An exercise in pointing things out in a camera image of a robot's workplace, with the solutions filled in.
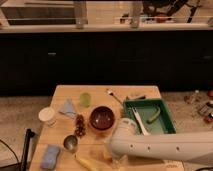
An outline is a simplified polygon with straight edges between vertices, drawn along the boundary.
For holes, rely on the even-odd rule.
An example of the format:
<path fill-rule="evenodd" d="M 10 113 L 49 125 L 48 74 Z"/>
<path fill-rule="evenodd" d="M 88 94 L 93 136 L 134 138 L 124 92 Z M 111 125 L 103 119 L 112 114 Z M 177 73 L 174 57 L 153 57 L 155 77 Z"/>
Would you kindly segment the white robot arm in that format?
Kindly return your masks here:
<path fill-rule="evenodd" d="M 137 134 L 137 124 L 121 118 L 106 148 L 113 159 L 137 156 L 213 166 L 213 132 Z"/>

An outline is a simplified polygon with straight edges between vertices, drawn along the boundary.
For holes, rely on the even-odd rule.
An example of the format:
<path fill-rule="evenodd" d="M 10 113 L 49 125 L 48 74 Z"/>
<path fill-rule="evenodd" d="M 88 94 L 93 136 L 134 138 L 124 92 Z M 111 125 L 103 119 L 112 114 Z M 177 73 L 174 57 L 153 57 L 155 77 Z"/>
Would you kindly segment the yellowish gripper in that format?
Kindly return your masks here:
<path fill-rule="evenodd" d="M 112 168 L 121 168 L 125 163 L 125 157 L 115 157 L 110 150 L 105 147 L 102 152 L 104 161 Z"/>

